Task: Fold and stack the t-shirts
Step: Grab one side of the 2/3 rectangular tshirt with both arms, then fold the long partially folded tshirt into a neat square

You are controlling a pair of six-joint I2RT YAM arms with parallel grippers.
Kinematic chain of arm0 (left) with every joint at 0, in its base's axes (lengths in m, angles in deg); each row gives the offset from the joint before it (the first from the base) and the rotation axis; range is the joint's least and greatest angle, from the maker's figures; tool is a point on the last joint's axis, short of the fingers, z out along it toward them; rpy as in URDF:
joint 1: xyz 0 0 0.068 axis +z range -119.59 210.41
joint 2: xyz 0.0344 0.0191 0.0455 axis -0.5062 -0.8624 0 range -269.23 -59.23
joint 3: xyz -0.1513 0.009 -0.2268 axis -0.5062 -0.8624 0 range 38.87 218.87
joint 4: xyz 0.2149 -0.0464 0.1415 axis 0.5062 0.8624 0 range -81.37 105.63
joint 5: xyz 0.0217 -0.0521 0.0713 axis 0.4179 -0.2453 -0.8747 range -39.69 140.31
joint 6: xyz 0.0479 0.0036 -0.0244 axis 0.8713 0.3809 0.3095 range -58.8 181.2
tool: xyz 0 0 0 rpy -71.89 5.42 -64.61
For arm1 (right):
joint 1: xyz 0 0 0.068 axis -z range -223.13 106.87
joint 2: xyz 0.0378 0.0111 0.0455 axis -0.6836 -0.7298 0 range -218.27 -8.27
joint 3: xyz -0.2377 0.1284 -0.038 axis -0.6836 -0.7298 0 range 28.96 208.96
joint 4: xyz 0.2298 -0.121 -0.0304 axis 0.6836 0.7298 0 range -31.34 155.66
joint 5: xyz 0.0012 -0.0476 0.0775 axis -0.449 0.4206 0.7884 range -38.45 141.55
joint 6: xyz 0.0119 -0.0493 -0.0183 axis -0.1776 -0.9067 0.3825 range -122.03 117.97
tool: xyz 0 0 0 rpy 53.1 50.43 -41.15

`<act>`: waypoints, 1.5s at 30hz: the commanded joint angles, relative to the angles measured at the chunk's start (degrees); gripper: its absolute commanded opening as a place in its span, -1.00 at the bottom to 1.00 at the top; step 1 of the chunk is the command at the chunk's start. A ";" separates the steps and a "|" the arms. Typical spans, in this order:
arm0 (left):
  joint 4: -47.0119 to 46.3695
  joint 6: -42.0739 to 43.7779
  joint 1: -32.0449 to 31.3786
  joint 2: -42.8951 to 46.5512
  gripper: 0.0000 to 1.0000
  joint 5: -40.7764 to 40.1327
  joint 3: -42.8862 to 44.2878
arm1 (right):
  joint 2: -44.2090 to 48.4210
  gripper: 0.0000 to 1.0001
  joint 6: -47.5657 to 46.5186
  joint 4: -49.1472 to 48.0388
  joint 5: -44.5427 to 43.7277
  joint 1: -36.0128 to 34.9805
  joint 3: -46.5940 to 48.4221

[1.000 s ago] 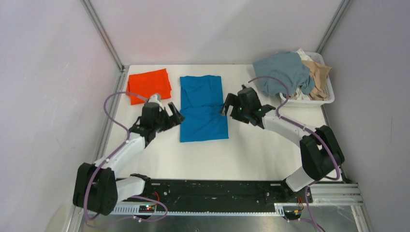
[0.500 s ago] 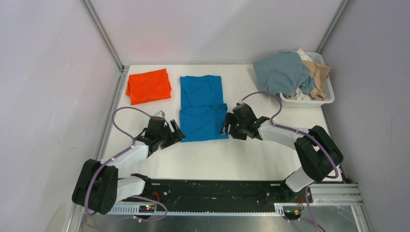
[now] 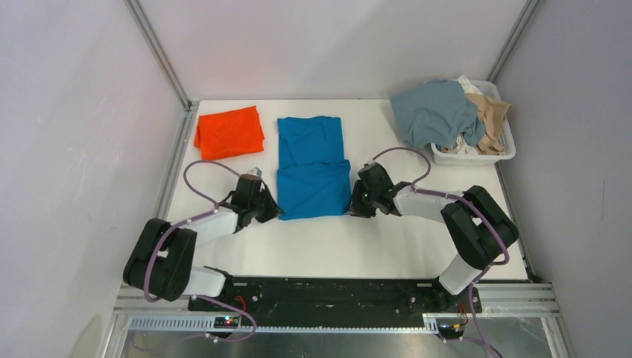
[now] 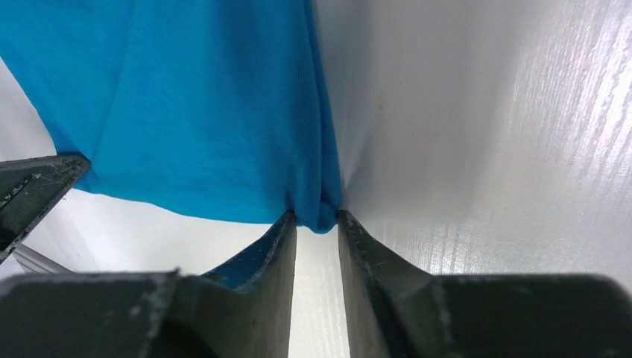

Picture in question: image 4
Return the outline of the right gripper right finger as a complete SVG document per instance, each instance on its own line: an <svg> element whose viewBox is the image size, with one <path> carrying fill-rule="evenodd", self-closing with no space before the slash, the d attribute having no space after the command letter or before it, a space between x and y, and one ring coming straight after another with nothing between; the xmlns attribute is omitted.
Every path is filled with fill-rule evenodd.
<svg viewBox="0 0 632 358"><path fill-rule="evenodd" d="M352 357L629 357L631 296L597 274L433 275L338 215Z"/></svg>

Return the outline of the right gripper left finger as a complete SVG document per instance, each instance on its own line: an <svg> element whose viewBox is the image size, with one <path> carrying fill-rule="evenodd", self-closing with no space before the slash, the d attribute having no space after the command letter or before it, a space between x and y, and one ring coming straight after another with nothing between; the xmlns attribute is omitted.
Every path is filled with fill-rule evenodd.
<svg viewBox="0 0 632 358"><path fill-rule="evenodd" d="M201 275L25 274L1 282L3 357L286 357L297 223Z"/></svg>

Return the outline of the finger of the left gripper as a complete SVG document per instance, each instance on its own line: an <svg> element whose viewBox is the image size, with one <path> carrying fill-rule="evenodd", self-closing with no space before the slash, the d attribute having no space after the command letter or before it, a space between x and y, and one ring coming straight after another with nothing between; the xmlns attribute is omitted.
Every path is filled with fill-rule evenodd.
<svg viewBox="0 0 632 358"><path fill-rule="evenodd" d="M1 163L1 261L5 261L90 169L81 154Z"/></svg>

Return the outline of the blue t shirt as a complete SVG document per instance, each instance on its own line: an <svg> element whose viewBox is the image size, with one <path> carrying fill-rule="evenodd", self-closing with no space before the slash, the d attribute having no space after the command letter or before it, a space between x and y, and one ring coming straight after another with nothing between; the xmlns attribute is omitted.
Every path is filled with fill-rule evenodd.
<svg viewBox="0 0 632 358"><path fill-rule="evenodd" d="M205 219L341 207L310 1L3 1L1 58L78 189Z"/></svg>

